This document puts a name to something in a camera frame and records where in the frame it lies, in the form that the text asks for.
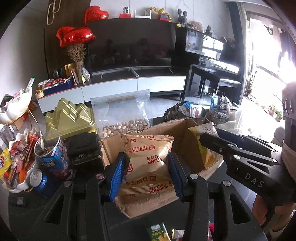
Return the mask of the person's right hand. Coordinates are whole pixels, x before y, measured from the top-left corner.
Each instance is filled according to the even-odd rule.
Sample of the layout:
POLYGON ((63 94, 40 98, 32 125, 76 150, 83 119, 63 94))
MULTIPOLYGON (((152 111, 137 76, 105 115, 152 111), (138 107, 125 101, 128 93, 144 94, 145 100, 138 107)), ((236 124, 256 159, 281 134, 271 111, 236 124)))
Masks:
MULTIPOLYGON (((283 229, 292 218, 293 210, 295 209, 295 203, 290 202, 283 206, 276 206, 274 209, 275 214, 279 214, 279 218, 276 224, 273 225, 272 230, 274 232, 283 229)), ((260 195, 256 195, 255 201, 253 203, 252 213, 254 214, 256 220, 260 225, 264 224, 266 221, 267 206, 264 203, 263 198, 260 195)))

